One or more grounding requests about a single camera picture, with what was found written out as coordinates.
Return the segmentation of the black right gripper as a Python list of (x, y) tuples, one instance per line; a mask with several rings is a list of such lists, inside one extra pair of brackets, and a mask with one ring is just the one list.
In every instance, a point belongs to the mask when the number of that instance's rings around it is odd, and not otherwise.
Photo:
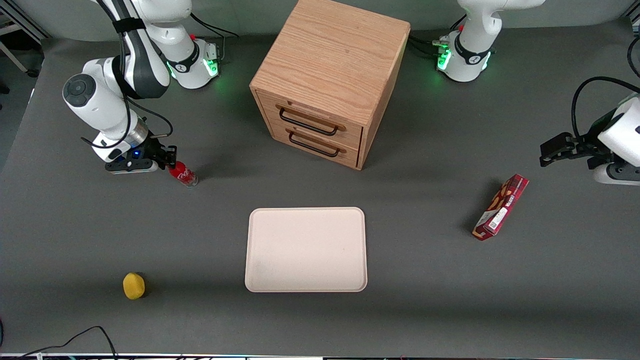
[(178, 147), (175, 145), (164, 146), (156, 138), (147, 138), (142, 144), (131, 148), (126, 152), (125, 162), (138, 160), (151, 160), (158, 163), (160, 170), (174, 169)]

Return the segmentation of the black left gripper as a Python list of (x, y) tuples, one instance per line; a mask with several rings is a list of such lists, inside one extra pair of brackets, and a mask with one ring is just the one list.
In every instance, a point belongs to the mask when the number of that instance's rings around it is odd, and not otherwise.
[(587, 157), (587, 167), (597, 168), (613, 162), (613, 153), (599, 139), (599, 130), (590, 129), (585, 134), (576, 135), (562, 132), (541, 144), (540, 167), (547, 167), (561, 160), (575, 160)]

